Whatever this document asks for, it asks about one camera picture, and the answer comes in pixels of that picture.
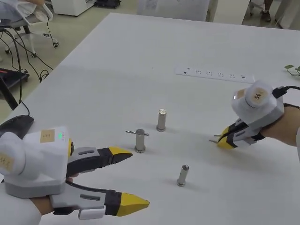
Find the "label sticker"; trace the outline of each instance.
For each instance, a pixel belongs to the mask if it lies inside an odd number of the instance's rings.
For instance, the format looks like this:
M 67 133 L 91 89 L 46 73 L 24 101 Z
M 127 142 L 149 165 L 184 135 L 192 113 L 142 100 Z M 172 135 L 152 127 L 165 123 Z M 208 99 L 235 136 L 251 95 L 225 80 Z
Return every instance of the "label sticker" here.
M 245 89 L 239 90 L 236 97 L 237 99 L 240 99 L 241 97 L 244 97 L 245 95 Z
M 41 143 L 54 142 L 55 140 L 55 129 L 42 130 L 41 131 Z
M 14 167 L 14 159 L 7 154 L 0 153 L 0 168 L 4 168 L 7 171 L 12 171 Z
M 268 92 L 265 89 L 262 88 L 256 88 L 253 95 L 252 95 L 252 101 L 256 104 L 260 104 L 265 97 L 267 97 Z

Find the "metal cylinder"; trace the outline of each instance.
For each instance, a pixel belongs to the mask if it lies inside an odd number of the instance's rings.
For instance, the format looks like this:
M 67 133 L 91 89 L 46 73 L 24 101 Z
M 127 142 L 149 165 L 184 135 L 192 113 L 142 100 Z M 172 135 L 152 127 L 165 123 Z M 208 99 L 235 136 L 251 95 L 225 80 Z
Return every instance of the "metal cylinder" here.
M 156 126 L 156 130 L 159 132 L 165 131 L 165 119 L 167 117 L 167 111 L 165 109 L 160 109 L 158 111 L 158 123 Z
M 146 150 L 145 146 L 145 131 L 143 129 L 137 129 L 135 132 L 136 144 L 135 151 L 137 153 L 143 153 Z
M 179 178 L 177 179 L 177 185 L 178 186 L 180 186 L 180 187 L 185 186 L 188 170 L 189 170 L 188 165 L 183 165 L 182 166 Z

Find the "office chair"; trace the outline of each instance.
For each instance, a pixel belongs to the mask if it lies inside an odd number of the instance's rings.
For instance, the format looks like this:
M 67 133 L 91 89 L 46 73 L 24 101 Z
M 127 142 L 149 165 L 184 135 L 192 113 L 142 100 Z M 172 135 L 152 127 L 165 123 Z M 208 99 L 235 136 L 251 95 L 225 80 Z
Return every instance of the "office chair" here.
M 18 12 L 19 12 L 19 10 L 18 10 L 19 5 L 27 4 L 26 2 L 21 1 L 21 0 L 17 1 L 16 3 L 14 3 L 14 1 L 11 1 L 11 0 L 0 0 L 0 1 L 10 5 L 14 9 L 16 9 Z M 45 13 L 48 17 L 48 21 L 51 21 L 53 19 L 53 14 L 50 11 L 50 9 L 47 7 L 46 4 L 44 4 L 42 6 L 37 6 L 36 10 L 39 10 L 39 11 L 42 11 L 43 13 Z M 39 19 L 37 19 L 37 17 L 34 14 L 32 14 L 32 15 L 26 17 L 26 18 L 22 17 L 21 20 L 18 20 L 16 22 L 11 23 L 11 27 L 15 28 L 16 30 L 19 29 L 20 27 L 24 28 L 25 32 L 20 33 L 20 36 L 22 37 L 23 40 L 25 39 L 29 42 L 29 44 L 30 44 L 29 50 L 32 52 L 31 56 L 33 58 L 35 58 L 37 56 L 35 48 L 34 48 L 34 44 L 33 44 L 33 39 L 36 36 L 39 36 L 40 38 L 43 38 L 43 39 L 51 40 L 54 48 L 59 47 L 58 40 L 55 39 L 55 38 L 52 38 L 50 36 L 50 34 L 48 34 L 46 32 L 31 32 L 29 30 L 29 26 L 32 26 L 32 25 L 38 24 L 38 23 L 45 23 L 45 22 L 40 21 Z M 15 35 L 14 37 L 20 43 L 20 37 L 18 35 Z M 9 43 L 8 45 L 9 45 L 9 47 L 14 46 L 13 42 Z M 9 48 L 7 46 L 5 47 L 5 52 L 7 54 L 10 53 Z
M 253 16 L 253 9 L 254 8 L 259 8 L 261 9 L 261 13 L 263 13 L 263 4 L 258 4 L 250 0 L 249 5 L 248 5 L 249 11 L 250 11 L 250 16 Z

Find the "white power strip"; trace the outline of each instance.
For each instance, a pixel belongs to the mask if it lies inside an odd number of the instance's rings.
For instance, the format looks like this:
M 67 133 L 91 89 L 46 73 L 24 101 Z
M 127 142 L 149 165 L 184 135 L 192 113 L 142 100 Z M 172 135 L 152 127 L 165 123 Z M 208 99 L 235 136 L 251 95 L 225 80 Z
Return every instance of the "white power strip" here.
M 212 70 L 194 69 L 190 67 L 178 67 L 175 69 L 177 75 L 195 76 L 201 78 L 209 78 L 223 81 L 233 81 L 240 83 L 254 83 L 255 79 L 252 75 L 240 75 L 234 73 L 215 72 Z

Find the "chair wheel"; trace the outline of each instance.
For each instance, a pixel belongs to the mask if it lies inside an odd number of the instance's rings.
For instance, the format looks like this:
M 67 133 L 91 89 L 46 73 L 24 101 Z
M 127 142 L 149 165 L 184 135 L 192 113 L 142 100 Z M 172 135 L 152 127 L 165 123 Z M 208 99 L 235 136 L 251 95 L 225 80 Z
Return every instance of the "chair wheel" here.
M 53 43 L 54 48 L 58 48 L 59 46 L 60 46 L 60 44 L 58 42 Z

